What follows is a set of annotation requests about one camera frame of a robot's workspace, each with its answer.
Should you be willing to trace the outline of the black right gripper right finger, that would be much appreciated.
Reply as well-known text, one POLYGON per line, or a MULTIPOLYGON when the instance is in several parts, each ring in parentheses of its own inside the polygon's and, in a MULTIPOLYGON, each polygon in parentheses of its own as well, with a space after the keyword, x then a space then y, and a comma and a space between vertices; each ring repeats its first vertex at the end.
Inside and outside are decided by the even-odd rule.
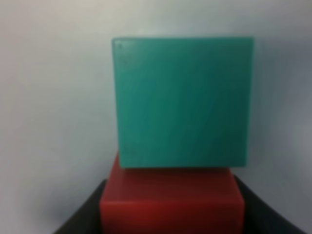
POLYGON ((235 180, 245 201, 244 234, 304 233, 260 199, 237 176, 235 180))

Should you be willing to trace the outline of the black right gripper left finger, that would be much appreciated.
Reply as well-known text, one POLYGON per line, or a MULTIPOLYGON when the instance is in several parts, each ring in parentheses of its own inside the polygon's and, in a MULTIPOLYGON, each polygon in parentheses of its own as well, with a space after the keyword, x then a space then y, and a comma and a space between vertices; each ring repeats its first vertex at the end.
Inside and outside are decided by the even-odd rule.
POLYGON ((55 234, 102 234, 99 203, 107 180, 103 180, 78 210, 55 234))

